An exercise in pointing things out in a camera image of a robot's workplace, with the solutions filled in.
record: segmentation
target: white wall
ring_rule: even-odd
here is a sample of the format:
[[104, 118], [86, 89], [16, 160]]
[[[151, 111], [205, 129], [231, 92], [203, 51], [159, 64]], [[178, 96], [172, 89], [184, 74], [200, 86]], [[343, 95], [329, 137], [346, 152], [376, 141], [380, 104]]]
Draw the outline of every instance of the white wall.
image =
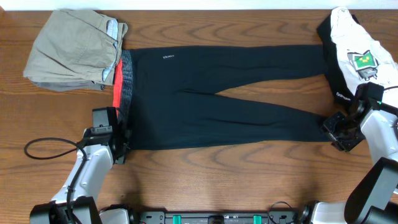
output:
[[4, 10], [398, 9], [398, 0], [0, 0]]

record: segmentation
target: pile of clothes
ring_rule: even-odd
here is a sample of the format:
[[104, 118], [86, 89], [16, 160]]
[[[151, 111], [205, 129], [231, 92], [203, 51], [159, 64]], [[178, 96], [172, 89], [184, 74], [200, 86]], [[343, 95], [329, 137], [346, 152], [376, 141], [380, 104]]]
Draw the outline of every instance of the pile of clothes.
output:
[[24, 70], [55, 91], [112, 85], [127, 24], [92, 10], [54, 11], [36, 38]]

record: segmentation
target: wooden table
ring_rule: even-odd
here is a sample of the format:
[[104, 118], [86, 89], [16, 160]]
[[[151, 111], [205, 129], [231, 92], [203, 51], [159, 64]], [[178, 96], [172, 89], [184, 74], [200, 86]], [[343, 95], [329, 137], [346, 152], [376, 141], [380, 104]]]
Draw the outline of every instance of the wooden table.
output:
[[[398, 59], [398, 11], [352, 11]], [[33, 41], [51, 12], [0, 13], [0, 223], [28, 223], [66, 180], [76, 155], [35, 161], [22, 152], [35, 138], [78, 141], [92, 125], [91, 110], [112, 103], [112, 88], [63, 93], [22, 77]], [[320, 44], [316, 28], [330, 11], [106, 11], [127, 22], [125, 49], [180, 45], [262, 46]], [[323, 75], [226, 90], [225, 96], [277, 103], [325, 116], [336, 111]], [[69, 146], [35, 147], [39, 156]], [[340, 202], [371, 168], [366, 142], [351, 154], [328, 143], [266, 141], [236, 146], [136, 151], [106, 176], [98, 208], [267, 210], [283, 200], [298, 207], [313, 199]]]

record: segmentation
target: beige cloth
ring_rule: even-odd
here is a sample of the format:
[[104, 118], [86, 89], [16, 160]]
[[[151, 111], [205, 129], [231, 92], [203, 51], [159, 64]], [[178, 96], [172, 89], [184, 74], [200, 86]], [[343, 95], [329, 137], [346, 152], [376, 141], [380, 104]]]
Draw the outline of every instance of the beige cloth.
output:
[[[114, 40], [106, 34], [111, 19], [92, 10], [53, 11], [33, 44], [24, 77], [58, 85], [88, 80], [112, 85], [127, 25], [118, 24], [118, 39]], [[114, 61], [103, 81], [103, 70]]]

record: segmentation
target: clothing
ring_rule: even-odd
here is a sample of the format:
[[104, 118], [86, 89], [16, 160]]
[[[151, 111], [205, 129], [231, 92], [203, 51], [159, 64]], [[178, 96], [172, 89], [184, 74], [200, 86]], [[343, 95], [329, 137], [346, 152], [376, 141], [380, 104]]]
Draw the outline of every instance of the clothing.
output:
[[322, 116], [215, 93], [265, 80], [326, 73], [320, 45], [125, 50], [131, 74], [131, 149], [177, 149], [264, 140], [327, 141]]
[[126, 24], [91, 10], [53, 11], [33, 44], [24, 77], [56, 91], [69, 89], [67, 83], [112, 85], [126, 32]]
[[[334, 85], [335, 97], [345, 101], [346, 107], [362, 83], [373, 82], [385, 88], [398, 86], [398, 69], [390, 53], [380, 42], [372, 39], [347, 8], [332, 10], [331, 16], [318, 28], [318, 33], [331, 70], [328, 80], [331, 86]], [[387, 90], [382, 101], [398, 107], [397, 97], [397, 89]]]

